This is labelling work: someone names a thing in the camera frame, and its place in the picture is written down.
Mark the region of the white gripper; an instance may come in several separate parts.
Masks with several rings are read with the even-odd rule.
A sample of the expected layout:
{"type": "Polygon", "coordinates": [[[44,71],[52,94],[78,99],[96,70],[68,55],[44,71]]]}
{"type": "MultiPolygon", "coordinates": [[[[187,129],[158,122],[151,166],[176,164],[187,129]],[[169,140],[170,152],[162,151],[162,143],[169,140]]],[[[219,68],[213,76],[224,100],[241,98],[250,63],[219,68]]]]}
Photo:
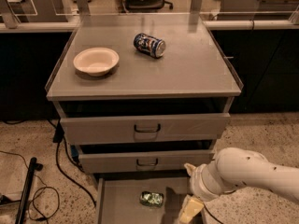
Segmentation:
{"type": "Polygon", "coordinates": [[[209,184],[215,188],[216,182],[212,179],[207,164],[195,167],[190,163],[185,163],[184,167],[190,176],[190,190],[194,196],[185,197],[178,214],[178,221],[181,224],[189,224],[204,208],[203,201],[210,202],[219,195],[208,188],[209,184]]]}

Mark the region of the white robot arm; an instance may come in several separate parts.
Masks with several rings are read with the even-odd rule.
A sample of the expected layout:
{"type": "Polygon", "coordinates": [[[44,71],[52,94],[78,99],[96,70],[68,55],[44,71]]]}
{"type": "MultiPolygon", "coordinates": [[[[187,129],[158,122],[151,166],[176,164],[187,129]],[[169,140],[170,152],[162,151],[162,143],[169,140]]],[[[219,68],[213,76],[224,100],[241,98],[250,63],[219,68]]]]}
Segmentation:
{"type": "Polygon", "coordinates": [[[180,224],[189,224],[210,202],[245,187],[269,190],[299,203],[299,169],[269,162],[261,153],[236,147],[219,151],[209,164],[185,163],[190,177],[187,195],[178,215],[180,224]]]}

